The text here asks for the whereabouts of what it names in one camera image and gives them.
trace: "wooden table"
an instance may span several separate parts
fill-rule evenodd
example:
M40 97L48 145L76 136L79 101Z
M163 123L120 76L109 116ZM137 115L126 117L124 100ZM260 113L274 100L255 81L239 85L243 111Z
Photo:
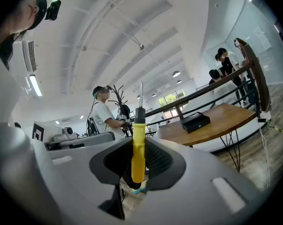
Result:
M225 147L227 148L228 152L230 153L228 147L232 141L232 145L234 145L232 140L232 132L235 130L237 135L237 128L242 127L246 123L250 122L256 117L256 113L245 109L240 108L234 105L230 105L227 103L223 103L218 105L208 111L203 112L203 114L210 118L210 123L192 133L187 133L181 121L177 121L174 123L170 123L164 126L161 126L155 134L155 137L160 139L169 140L172 142L176 142L185 146L193 146L195 144L207 142L213 140L215 138L220 138L224 143ZM230 135L229 144L223 141L221 136ZM235 163L231 153L231 158L233 159L237 169L240 169L240 163L238 162L237 153L236 159L237 164Z

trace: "black shirt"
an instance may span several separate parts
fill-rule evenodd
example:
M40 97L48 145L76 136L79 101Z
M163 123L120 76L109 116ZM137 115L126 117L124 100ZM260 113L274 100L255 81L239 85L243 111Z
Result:
M210 80L209 85L211 85L212 83L215 83L213 79Z
M230 59L228 57L225 57L225 61L222 62L222 67L225 69L225 71L227 72L227 74L231 74L232 73L232 64L230 62Z
M209 85L211 85L212 83L215 83L213 79L210 80Z

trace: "black metal railing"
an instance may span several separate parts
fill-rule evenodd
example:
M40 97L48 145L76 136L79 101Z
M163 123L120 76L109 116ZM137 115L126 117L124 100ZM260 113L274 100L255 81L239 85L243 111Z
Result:
M256 105L257 117L260 117L260 113L259 113L259 111L260 111L260 105L259 105L258 91L257 91L257 88L256 88L256 86L255 86L255 82L254 82L253 76L252 76L251 71L250 71L250 68L251 68L252 66L253 66L253 62L247 64L246 66L244 66L244 67L242 67L242 68L240 68L239 70L235 71L234 73L231 73L230 75L228 75L228 76L222 78L222 79L221 79L220 81L218 81L218 82L215 82L215 83L213 83L213 84L211 84L211 85L209 85L209 86L207 86L207 87L205 87L205 88L203 88L203 89L201 89L201 90L199 90L199 91L196 91L196 92L194 92L194 93L192 93L192 94L190 94L190 95L188 95L188 96L186 96L186 97L184 97L184 98L181 98L181 99L179 99L179 100L177 100L177 101L175 101L175 102L173 102L173 103L167 104L167 105L165 105L165 106L163 106L163 107L161 107L161 108L158 108L158 109L155 109L155 110L153 110L153 111L151 111L151 112L148 112L148 113L145 115L145 117L150 117L150 116L153 116L153 115L155 115L155 114L157 114L157 113L163 112L163 111L165 111L165 110L167 110L167 109L170 109L170 108L174 108L174 107L175 107L175 108L176 108L176 112L177 112L178 115L173 116L173 117L171 117L171 118L163 119L163 120L160 120L160 121L157 121L157 122L149 123L149 124L147 124L147 126L154 125L154 124L157 124L157 123L160 124L161 122L165 122L165 121L168 121L168 120L177 118L177 117L179 117L180 119L183 119L183 118L184 118L184 117L183 117L184 115L189 114L189 113L192 113L192 112L194 112L194 111L197 111L198 109L201 109L201 108L206 107L206 106L208 106L208 105L211 105L210 108L212 108L212 107L215 105L215 102L217 102L217 101L223 99L224 97L226 97L226 96L230 95L231 93L237 91L238 89L244 87L244 86L247 85L248 83L252 83L252 90L247 91L247 93L246 93L245 96L243 96L243 97L240 98L239 100L233 102L232 105L235 105L236 103L240 102L240 101L243 100L244 98L246 98L246 97L248 97L248 96L254 94L254 102L253 102L253 103L250 103L250 104L249 104L247 107L245 107L245 108L248 109L248 108L251 107L252 105ZM187 112L184 112L184 113L181 112L181 110L180 110L180 108L179 108L179 105L181 105L181 104L183 104L183 103L186 103L187 101L193 100L193 99L195 99L195 98L198 98L198 97L200 97L200 96L202 96L202 95L204 95L204 94L206 94L206 93L208 93L208 92L214 90L215 88L217 88L217 87L219 87L219 86L221 86L221 85L227 83L227 82L230 81L230 80L233 80L235 77L239 76L240 74L242 74L242 73L244 73L244 72L247 72L248 78L249 78L250 80L243 82L240 86L236 87L235 89L231 90L230 92L227 92L226 94L224 94L224 95L218 97L217 99L215 99L215 100L213 100L213 101L211 101L211 102L209 102L209 103L203 104L203 105L201 105L201 106L199 106L199 107L197 107L197 108L195 108L195 109L192 109L192 110L187 111Z

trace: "black box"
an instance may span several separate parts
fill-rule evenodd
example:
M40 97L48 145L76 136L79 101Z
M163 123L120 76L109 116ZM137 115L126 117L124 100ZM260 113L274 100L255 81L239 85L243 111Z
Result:
M182 125L186 132L192 133L195 130L202 128L210 123L210 118L202 114L201 112L196 112L187 118L181 120Z

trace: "woman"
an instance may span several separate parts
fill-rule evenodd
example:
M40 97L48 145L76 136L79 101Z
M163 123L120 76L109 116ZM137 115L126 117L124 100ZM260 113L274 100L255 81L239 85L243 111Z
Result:
M46 8L46 0L20 0L14 11L0 26L0 58L8 70L8 61L13 54L14 41L42 21Z
M269 98L269 92L268 92L268 87L267 87L267 82L265 79L265 76L262 72L261 66L259 64L259 60L256 57L254 51L252 50L251 46L245 42L244 40L240 38L236 38L234 40L235 47L237 47L242 56L244 57L244 61L241 63L241 67L245 66L249 62L253 62L254 66L251 68L251 73L253 78L255 78L255 81L257 83L257 89L259 92L259 99L260 99L260 105L261 105L261 110L267 112L270 106L270 98ZM250 83L248 84L248 89L252 90L254 89L253 85ZM258 100L258 98L249 98L250 103L253 102L253 100Z
M243 66L245 63L248 62L248 58L247 58L246 53L245 53L245 46L247 46L248 43L245 42L244 40L240 39L240 38L236 38L234 40L234 45L235 45L235 47L237 47L240 50L241 55L244 57L244 61L241 64Z
M46 0L20 0L0 26L0 123L13 124L11 113L22 93L8 71L13 43L42 21L46 7Z

